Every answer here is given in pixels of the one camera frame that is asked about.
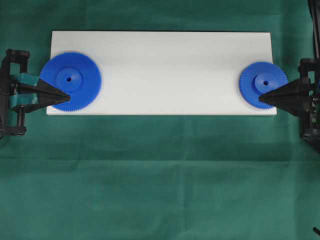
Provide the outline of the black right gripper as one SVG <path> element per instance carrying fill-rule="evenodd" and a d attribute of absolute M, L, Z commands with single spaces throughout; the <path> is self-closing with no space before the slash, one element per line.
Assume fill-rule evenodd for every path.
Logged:
<path fill-rule="evenodd" d="M 320 60 L 303 58 L 300 78 L 258 97 L 259 101 L 299 117 L 299 134 L 312 147 L 320 145 Z M 304 97 L 304 103 L 293 98 Z"/>

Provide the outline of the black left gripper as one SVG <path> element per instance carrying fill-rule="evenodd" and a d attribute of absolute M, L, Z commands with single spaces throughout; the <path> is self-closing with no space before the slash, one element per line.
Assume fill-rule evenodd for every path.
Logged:
<path fill-rule="evenodd" d="M 35 85 L 18 83 L 11 79 L 11 64 L 18 64 L 19 72 L 25 73 L 28 69 L 30 53 L 25 50 L 7 49 L 0 66 L 0 135 L 23 136 L 25 127 L 25 114 L 58 105 L 69 101 L 70 96 L 62 90 L 55 88 L 42 79 Z M 8 115 L 11 109 L 10 97 L 12 96 L 12 110 L 17 112 L 16 125 L 8 125 Z"/>

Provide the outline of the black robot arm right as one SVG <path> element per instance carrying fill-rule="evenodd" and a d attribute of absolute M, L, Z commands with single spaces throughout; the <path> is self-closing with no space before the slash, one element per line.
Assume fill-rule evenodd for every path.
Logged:
<path fill-rule="evenodd" d="M 302 58 L 298 72 L 300 78 L 258 99 L 299 118 L 299 135 L 317 152 L 320 151 L 320 2 L 309 0 L 308 8 L 313 24 L 315 58 Z"/>

